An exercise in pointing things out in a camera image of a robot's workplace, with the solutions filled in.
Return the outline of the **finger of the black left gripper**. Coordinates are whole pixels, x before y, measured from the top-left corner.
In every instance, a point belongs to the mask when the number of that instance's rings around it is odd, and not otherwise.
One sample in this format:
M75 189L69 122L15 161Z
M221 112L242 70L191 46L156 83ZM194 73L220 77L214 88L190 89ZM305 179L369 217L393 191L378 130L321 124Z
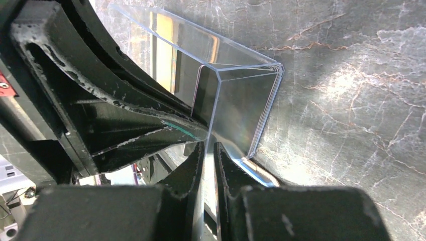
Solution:
M10 34L80 174L112 172L207 137L189 106L121 51L89 3L26 1Z

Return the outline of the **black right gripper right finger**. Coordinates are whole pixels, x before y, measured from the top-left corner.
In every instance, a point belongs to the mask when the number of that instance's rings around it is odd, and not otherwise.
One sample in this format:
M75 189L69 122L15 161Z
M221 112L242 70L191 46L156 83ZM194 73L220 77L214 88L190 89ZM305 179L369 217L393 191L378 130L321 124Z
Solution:
M348 186L260 185L214 146L218 240L390 240L373 200Z

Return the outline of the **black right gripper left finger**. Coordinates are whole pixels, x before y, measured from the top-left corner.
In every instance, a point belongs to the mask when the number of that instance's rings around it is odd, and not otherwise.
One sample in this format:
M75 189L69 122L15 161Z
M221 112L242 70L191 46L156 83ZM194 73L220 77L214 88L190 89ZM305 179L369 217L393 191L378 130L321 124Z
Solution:
M205 147L154 185L44 189L17 240L201 240Z

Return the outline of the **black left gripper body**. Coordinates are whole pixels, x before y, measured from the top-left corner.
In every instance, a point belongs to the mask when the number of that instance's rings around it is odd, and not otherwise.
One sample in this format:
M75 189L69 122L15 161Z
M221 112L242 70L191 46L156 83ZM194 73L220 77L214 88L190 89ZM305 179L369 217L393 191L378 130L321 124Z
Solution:
M37 185L76 184L65 129L10 31L30 1L1 1L1 155Z

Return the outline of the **clear acrylic card box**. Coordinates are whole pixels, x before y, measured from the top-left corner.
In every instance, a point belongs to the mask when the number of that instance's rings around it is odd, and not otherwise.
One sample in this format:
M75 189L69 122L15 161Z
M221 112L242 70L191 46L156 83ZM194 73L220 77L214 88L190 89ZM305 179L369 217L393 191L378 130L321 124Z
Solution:
M217 89L206 139L207 158L214 144L222 143L231 159L249 176L265 186L278 181L253 161L273 100L284 74L281 63L233 40L161 8L110 4L109 9L128 19L129 51L132 60L150 76L150 14L186 21L216 35L220 40L218 57L208 67L214 71Z

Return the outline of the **black and yellow credit cards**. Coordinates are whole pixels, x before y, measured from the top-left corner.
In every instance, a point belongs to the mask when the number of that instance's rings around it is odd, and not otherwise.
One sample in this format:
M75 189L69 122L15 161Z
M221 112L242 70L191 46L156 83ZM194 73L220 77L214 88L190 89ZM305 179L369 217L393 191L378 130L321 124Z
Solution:
M150 74L167 91L191 107L190 114L209 124L217 89L208 65L218 57L220 40L186 21L151 13Z

